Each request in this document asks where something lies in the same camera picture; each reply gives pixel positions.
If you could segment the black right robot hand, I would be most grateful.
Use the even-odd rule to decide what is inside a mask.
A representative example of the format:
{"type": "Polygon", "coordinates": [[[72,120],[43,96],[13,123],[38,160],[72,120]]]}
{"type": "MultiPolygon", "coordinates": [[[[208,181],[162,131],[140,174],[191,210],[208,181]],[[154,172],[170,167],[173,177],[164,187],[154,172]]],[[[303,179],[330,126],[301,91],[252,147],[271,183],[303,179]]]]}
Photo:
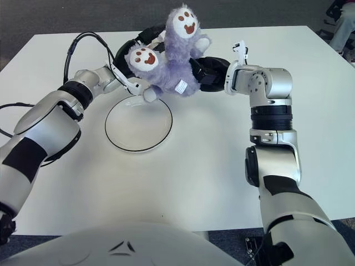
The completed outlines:
{"type": "Polygon", "coordinates": [[[195,79],[203,92],[219,92],[224,90],[227,70],[230,62],[217,57],[190,58],[189,63],[195,79]]]}

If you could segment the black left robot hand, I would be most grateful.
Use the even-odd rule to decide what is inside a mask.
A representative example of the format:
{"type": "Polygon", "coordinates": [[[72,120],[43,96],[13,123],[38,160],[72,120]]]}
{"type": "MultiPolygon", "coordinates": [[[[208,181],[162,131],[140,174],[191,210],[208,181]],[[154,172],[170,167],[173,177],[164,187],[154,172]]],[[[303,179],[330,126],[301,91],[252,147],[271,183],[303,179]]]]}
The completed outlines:
{"type": "Polygon", "coordinates": [[[133,72],[129,69],[127,62],[125,61],[125,56],[128,54],[129,49],[136,44],[149,45],[165,30],[165,25],[158,24],[149,28],[144,29],[138,34],[134,39],[127,41],[121,46],[117,51],[114,58],[113,64],[117,67],[126,78],[135,77],[133,72]]]}

